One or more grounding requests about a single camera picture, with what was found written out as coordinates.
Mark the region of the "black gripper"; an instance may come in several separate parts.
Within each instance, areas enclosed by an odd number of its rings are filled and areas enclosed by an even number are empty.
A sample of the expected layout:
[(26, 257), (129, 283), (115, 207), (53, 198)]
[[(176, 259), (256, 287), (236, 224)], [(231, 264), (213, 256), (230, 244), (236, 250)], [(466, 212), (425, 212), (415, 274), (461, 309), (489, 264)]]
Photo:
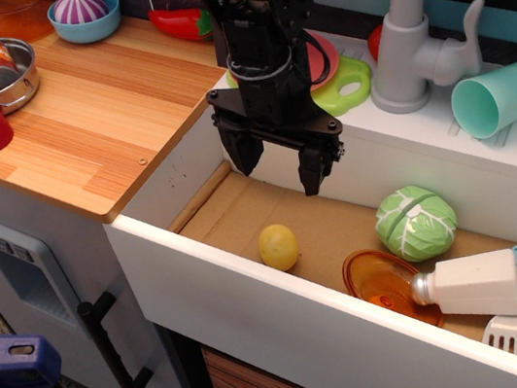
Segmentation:
[(344, 154), (342, 123), (311, 96), (307, 45), (288, 51), (278, 68), (254, 68), (229, 62), (236, 88), (208, 92), (214, 125), (234, 166), (250, 176), (263, 154), (263, 143), (298, 150), (300, 182), (306, 195), (319, 194), (332, 163)]

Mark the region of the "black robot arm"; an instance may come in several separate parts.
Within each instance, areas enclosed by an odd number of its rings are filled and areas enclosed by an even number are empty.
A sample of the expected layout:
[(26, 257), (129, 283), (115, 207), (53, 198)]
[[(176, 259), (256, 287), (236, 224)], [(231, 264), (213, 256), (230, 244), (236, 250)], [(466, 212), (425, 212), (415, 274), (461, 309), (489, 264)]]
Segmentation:
[(299, 156), (307, 195), (343, 154), (342, 123), (312, 99), (307, 0), (203, 0), (223, 33), (229, 73), (237, 87), (208, 93), (214, 125), (235, 167), (249, 175), (267, 142)]

